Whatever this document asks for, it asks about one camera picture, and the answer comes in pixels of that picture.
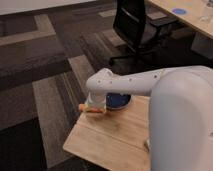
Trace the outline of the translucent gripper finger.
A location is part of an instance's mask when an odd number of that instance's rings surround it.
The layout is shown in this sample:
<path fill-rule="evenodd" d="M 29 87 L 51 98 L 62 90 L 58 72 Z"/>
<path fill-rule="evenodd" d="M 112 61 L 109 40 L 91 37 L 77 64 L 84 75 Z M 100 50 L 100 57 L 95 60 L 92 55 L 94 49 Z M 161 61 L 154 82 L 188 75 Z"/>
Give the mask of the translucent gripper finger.
<path fill-rule="evenodd" d="M 107 109 L 100 109 L 100 111 L 101 111 L 102 115 L 106 115 L 107 114 Z"/>
<path fill-rule="evenodd" d="M 85 105 L 85 113 L 91 113 L 91 107 L 90 106 L 88 106 L 87 104 Z"/>

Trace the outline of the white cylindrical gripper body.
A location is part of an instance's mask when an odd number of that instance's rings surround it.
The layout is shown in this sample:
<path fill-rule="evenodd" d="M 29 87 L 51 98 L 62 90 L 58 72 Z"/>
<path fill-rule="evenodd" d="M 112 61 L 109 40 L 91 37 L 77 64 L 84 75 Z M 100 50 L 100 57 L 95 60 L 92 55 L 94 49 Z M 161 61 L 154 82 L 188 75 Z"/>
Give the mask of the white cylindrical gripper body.
<path fill-rule="evenodd" d="M 106 108 L 106 95 L 90 93 L 87 98 L 87 104 L 91 108 L 105 109 Z"/>

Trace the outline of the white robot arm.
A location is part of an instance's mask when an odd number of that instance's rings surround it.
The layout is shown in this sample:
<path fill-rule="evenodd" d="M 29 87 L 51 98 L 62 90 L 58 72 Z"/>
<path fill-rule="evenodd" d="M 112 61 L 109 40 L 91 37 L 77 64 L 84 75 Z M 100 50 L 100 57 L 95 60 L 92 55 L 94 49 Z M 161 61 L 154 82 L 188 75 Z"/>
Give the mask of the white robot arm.
<path fill-rule="evenodd" d="M 172 67 L 119 76 L 103 68 L 86 87 L 90 107 L 104 108 L 108 93 L 150 98 L 151 171 L 213 171 L 213 69 Z"/>

